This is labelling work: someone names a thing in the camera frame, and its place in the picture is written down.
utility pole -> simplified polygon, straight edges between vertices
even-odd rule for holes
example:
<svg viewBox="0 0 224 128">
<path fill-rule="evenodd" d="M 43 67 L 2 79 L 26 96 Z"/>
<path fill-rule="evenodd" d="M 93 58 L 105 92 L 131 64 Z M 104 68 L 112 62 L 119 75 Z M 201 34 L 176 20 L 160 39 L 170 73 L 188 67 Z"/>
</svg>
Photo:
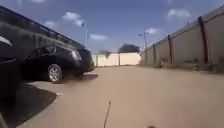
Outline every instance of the utility pole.
<svg viewBox="0 0 224 128">
<path fill-rule="evenodd" d="M 89 42 L 89 36 L 88 36 L 88 27 L 87 27 L 87 22 L 85 22 L 85 28 L 86 28 L 86 48 L 87 48 L 87 45 L 88 45 L 88 42 Z"/>
<path fill-rule="evenodd" d="M 143 36 L 144 37 L 144 43 L 145 43 L 145 65 L 148 64 L 148 55 L 147 55 L 147 39 L 146 39 L 146 29 L 144 28 L 144 33 L 143 35 L 140 34 L 139 36 Z"/>
</svg>

tree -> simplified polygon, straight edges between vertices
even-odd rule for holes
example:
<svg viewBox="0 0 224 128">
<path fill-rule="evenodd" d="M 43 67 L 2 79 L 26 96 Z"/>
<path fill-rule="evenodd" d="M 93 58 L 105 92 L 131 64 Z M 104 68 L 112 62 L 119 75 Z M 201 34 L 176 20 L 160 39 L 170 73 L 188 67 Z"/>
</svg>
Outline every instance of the tree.
<svg viewBox="0 0 224 128">
<path fill-rule="evenodd" d="M 139 51 L 139 47 L 134 44 L 124 44 L 118 50 L 119 53 L 131 53 Z"/>
<path fill-rule="evenodd" d="M 103 54 L 103 55 L 106 56 L 106 58 L 108 58 L 110 56 L 111 52 L 107 51 L 107 50 L 100 50 L 99 54 Z"/>
</svg>

black car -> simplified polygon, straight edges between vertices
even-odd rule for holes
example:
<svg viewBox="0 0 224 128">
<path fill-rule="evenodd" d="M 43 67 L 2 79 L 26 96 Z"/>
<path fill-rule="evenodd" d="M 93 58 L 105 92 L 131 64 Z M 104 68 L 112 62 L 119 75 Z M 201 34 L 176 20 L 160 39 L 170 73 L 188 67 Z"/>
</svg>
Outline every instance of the black car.
<svg viewBox="0 0 224 128">
<path fill-rule="evenodd" d="M 20 64 L 11 42 L 0 36 L 0 107 L 13 105 L 20 87 Z"/>
<path fill-rule="evenodd" d="M 47 77 L 52 83 L 59 83 L 65 75 L 81 76 L 94 70 L 90 51 L 69 49 L 61 46 L 44 46 L 35 49 L 22 62 L 25 77 Z"/>
</svg>

ground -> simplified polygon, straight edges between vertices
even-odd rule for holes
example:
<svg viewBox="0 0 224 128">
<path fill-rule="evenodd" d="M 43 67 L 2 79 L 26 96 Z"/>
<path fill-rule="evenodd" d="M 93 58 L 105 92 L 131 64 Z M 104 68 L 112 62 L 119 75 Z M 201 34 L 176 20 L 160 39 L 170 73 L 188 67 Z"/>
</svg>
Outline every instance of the ground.
<svg viewBox="0 0 224 128">
<path fill-rule="evenodd" d="M 108 67 L 61 85 L 31 82 L 27 86 L 49 92 L 36 98 L 40 104 L 49 103 L 19 128 L 104 128 L 110 101 L 106 128 L 224 127 L 223 75 Z"/>
</svg>

small stick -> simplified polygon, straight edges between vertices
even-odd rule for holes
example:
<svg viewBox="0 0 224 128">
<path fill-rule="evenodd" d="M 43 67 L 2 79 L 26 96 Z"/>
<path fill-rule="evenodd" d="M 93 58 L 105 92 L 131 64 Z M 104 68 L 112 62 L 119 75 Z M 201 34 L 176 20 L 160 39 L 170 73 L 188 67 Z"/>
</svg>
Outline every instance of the small stick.
<svg viewBox="0 0 224 128">
<path fill-rule="evenodd" d="M 108 106 L 108 110 L 107 110 L 107 116 L 106 116 L 105 121 L 104 121 L 104 128 L 106 128 L 106 125 L 107 125 L 107 119 L 108 119 L 108 116 L 109 116 L 109 113 L 110 113 L 110 106 L 111 106 L 111 100 L 109 102 L 109 106 Z"/>
</svg>

